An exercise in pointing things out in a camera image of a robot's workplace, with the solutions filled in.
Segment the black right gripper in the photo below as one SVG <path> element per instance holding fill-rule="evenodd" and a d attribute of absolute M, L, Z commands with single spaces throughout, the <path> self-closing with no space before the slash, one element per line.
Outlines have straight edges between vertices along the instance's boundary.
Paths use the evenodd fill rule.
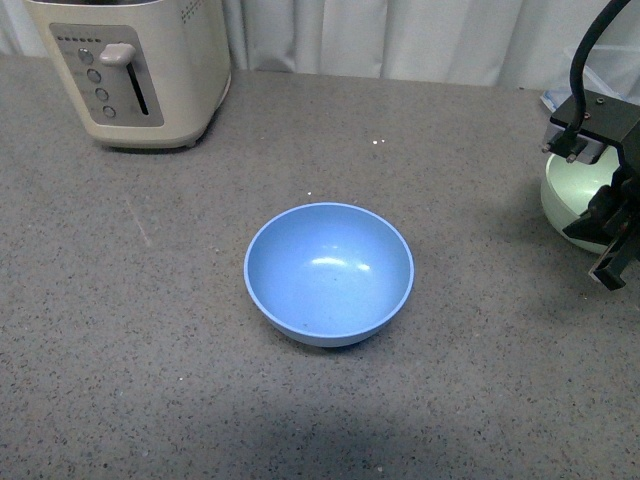
<path fill-rule="evenodd" d="M 622 171 L 615 171 L 580 217 L 563 229 L 570 239 L 600 244 L 605 251 L 590 275 L 608 290 L 626 285 L 622 273 L 639 259 L 639 106 L 587 90 L 583 122 L 572 127 L 576 102 L 565 100 L 549 124 L 562 126 L 613 147 Z"/>

